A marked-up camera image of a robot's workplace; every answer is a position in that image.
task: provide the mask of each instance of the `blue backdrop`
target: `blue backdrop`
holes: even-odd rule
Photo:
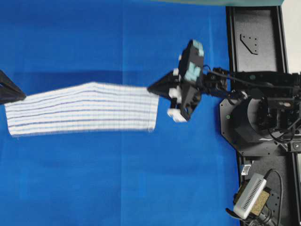
[[[0,13],[0,69],[27,95],[89,81],[148,86],[190,39],[227,68],[224,7],[138,0],[10,0]],[[176,124],[160,99],[156,129],[12,138],[0,108],[4,226],[237,225],[235,151],[217,98]]]

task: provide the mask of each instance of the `screw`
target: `screw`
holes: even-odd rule
[[[284,105],[285,107],[290,107],[290,106],[291,106],[291,104],[290,104],[289,102],[285,102],[283,105]]]
[[[256,76],[252,74],[252,75],[250,75],[250,79],[251,79],[251,80],[255,80],[255,79],[256,79]]]

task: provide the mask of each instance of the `black cable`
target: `black cable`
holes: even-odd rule
[[[235,77],[231,76],[229,71],[227,71],[227,73],[229,75],[221,74],[221,73],[218,73],[218,72],[215,72],[215,71],[211,71],[211,70],[209,70],[208,72],[210,72],[212,74],[215,74],[217,76],[226,78],[226,79],[230,79],[230,80],[234,80],[234,81],[239,81],[241,83],[244,83],[244,84],[250,85],[250,86],[266,87],[266,88],[276,88],[276,89],[295,89],[296,88],[294,86],[275,86],[275,85],[272,85],[272,84],[263,85],[263,84],[258,84],[258,83],[253,83],[253,82],[245,81],[243,79],[239,79],[239,78],[235,78]]]
[[[210,67],[209,65],[203,65],[203,68],[204,68],[204,67],[209,68],[209,70],[211,71],[211,67]]]
[[[282,135],[279,136],[279,137],[274,137],[273,134],[272,134],[272,132],[270,131],[270,129],[268,129],[268,132],[269,132],[269,135],[273,138],[273,140],[275,140],[276,142],[281,143],[281,144],[283,144],[283,145],[286,145],[286,144],[290,143],[290,142],[293,140],[294,136],[295,136],[295,129],[294,129],[294,128],[292,129],[292,136],[290,137],[289,140],[280,140],[280,138],[281,138],[285,133],[282,134]]]
[[[282,200],[283,200],[283,180],[282,180],[282,176],[280,175],[280,173],[275,170],[275,169],[270,169],[264,176],[264,179],[267,180],[267,178],[269,177],[269,175],[271,174],[271,172],[275,172],[278,177],[279,177],[279,181],[280,181],[280,203],[279,203],[279,213],[278,213],[278,221],[277,221],[277,226],[280,226],[280,222],[281,222],[281,213],[282,213]]]

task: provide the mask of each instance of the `white plastic part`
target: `white plastic part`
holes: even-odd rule
[[[266,183],[267,181],[263,178],[263,175],[253,174],[233,209],[240,218],[246,219],[249,216]]]
[[[181,115],[180,109],[169,108],[167,110],[169,117],[173,118],[175,122],[187,122],[186,119]]]
[[[175,68],[174,72],[173,72],[174,76],[178,76],[179,75],[179,68]]]
[[[177,86],[177,88],[170,88],[168,94],[170,98],[177,98],[178,104],[182,102],[181,88],[179,86]]]

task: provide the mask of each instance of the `white towel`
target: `white towel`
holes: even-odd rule
[[[14,137],[95,130],[154,130],[158,96],[145,87],[91,82],[5,104]]]

